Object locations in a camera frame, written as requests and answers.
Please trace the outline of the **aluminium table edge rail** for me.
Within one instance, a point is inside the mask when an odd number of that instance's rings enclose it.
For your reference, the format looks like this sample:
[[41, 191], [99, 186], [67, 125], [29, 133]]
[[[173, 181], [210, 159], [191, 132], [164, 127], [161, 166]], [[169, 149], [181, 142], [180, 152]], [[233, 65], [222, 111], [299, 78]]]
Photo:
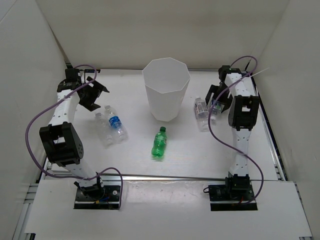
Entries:
[[[115, 174], [115, 173], [108, 173], [108, 174], [103, 174], [102, 179], [104, 179], [105, 181], [107, 179], [120, 179], [120, 176]], [[125, 181], [164, 181], [164, 180], [175, 180], [175, 181], [179, 181], [179, 180], [195, 180], [195, 181], [222, 181], [224, 180], [224, 178], [212, 178], [212, 177], [187, 177], [187, 176], [159, 176], [159, 175], [130, 175], [130, 174], [123, 174], [122, 175], [123, 180]], [[52, 178], [48, 175], [42, 175], [39, 177], [39, 180], [50, 180], [50, 179], [56, 179], [56, 178]], [[282, 181], [280, 178], [277, 179], [265, 179], [264, 181]]]

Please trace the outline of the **white zip tie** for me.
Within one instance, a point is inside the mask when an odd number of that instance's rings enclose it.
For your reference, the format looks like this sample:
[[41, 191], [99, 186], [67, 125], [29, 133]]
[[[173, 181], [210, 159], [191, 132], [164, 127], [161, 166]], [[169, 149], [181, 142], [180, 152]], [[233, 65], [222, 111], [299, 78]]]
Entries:
[[260, 70], [260, 71], [258, 71], [258, 72], [255, 72], [255, 73], [251, 74], [250, 77], [256, 76], [256, 75], [258, 75], [258, 74], [260, 74], [260, 73], [263, 73], [264, 71], [267, 71], [267, 70], [269, 70], [269, 69], [270, 69], [270, 67], [267, 67], [267, 68], [265, 68], [265, 69], [263, 69], [263, 70]]

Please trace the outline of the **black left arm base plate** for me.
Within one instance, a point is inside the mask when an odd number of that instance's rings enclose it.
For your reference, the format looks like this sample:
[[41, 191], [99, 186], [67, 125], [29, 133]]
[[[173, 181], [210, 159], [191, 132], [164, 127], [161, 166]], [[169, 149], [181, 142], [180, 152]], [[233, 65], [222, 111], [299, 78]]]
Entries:
[[73, 208], [75, 210], [119, 210], [122, 205], [123, 181], [104, 181], [103, 186], [77, 187]]

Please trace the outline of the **clear bottle green blue label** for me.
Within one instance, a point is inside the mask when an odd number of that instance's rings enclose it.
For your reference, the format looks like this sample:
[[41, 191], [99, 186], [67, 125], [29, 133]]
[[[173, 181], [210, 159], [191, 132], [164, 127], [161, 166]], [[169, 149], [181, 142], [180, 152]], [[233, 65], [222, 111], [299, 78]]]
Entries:
[[214, 104], [214, 100], [212, 99], [210, 107], [212, 106], [213, 106], [213, 109], [210, 117], [210, 123], [215, 125], [217, 121], [220, 119], [221, 113], [224, 109], [224, 105], [219, 101], [216, 101]]

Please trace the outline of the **white foam board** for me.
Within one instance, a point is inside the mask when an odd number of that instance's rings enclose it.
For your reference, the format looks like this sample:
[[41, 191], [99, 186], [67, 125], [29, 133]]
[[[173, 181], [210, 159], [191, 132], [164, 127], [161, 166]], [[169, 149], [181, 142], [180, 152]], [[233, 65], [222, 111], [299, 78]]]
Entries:
[[25, 228], [38, 240], [298, 240], [311, 237], [292, 182], [268, 181], [254, 211], [211, 211], [201, 181], [127, 181], [120, 210], [74, 209], [75, 187], [39, 183]]

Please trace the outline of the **white octagonal plastic bin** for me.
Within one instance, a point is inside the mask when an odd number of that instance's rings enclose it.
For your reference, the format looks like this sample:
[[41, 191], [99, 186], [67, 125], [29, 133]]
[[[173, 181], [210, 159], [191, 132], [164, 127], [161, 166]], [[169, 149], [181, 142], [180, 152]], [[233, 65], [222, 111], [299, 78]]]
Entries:
[[191, 78], [187, 65], [171, 57], [153, 59], [142, 76], [155, 119], [169, 122], [176, 118]]

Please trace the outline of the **clear bottle white barcode label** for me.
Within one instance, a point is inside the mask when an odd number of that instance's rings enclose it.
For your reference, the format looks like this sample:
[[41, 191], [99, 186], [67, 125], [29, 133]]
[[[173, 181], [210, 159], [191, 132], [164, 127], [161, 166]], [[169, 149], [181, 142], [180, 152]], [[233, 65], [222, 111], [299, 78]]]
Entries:
[[196, 97], [194, 101], [194, 114], [196, 117], [198, 129], [201, 132], [208, 132], [209, 110], [206, 102], [200, 97]]

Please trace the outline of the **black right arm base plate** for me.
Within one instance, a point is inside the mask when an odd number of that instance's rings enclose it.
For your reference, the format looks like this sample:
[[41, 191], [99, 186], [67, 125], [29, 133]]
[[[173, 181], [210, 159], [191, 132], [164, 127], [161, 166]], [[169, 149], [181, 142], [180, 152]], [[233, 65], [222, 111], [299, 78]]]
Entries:
[[231, 188], [226, 183], [211, 182], [203, 189], [209, 195], [210, 210], [212, 212], [257, 211], [252, 184], [247, 189]]

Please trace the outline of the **clear unlabelled plastic bottle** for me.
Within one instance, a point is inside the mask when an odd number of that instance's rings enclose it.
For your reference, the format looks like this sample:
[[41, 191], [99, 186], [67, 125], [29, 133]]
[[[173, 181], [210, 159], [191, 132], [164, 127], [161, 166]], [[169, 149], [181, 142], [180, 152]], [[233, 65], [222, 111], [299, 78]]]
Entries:
[[113, 136], [106, 117], [101, 112], [95, 113], [96, 131], [105, 148], [113, 144]]

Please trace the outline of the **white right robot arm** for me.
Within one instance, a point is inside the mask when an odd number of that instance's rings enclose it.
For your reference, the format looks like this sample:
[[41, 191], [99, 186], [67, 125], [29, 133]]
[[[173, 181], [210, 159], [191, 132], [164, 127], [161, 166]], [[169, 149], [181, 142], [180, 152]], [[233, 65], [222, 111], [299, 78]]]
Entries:
[[233, 136], [233, 164], [225, 179], [224, 193], [230, 200], [238, 199], [250, 188], [248, 171], [249, 139], [256, 125], [260, 100], [252, 95], [243, 81], [241, 70], [223, 65], [218, 70], [220, 83], [213, 92], [211, 102], [219, 102], [222, 111], [228, 110], [228, 124]]

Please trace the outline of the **green plastic soda bottle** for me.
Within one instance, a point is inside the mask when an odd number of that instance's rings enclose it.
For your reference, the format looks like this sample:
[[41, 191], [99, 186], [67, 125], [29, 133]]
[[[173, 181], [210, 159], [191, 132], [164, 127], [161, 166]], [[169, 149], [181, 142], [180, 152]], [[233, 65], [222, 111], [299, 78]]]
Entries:
[[161, 126], [159, 132], [155, 135], [153, 141], [153, 147], [151, 149], [151, 156], [153, 160], [162, 160], [165, 155], [165, 150], [167, 146], [167, 129]]

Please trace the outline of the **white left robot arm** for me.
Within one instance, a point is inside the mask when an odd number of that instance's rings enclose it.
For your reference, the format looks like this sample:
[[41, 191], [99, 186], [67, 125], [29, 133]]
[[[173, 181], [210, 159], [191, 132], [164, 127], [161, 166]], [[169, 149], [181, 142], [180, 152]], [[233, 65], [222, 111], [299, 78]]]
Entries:
[[[113, 103], [120, 114], [107, 119], [96, 99], [107, 88], [89, 77], [82, 82], [78, 68], [65, 70], [65, 79], [57, 87], [58, 105], [39, 135], [48, 160], [70, 173], [77, 189], [92, 201], [108, 201], [112, 193], [102, 181], [102, 172], [91, 169], [89, 161], [101, 162], [108, 170], [122, 168], [127, 174], [165, 177], [211, 177], [217, 147], [208, 133], [197, 130], [190, 108], [172, 121], [159, 121], [147, 106], [147, 96], [136, 79], [115, 78], [119, 96]], [[129, 142], [111, 153], [94, 148], [85, 155], [83, 143], [73, 126], [75, 112], [82, 106], [94, 112], [100, 123], [99, 134], [106, 143], [122, 140], [121, 128], [128, 124]]]

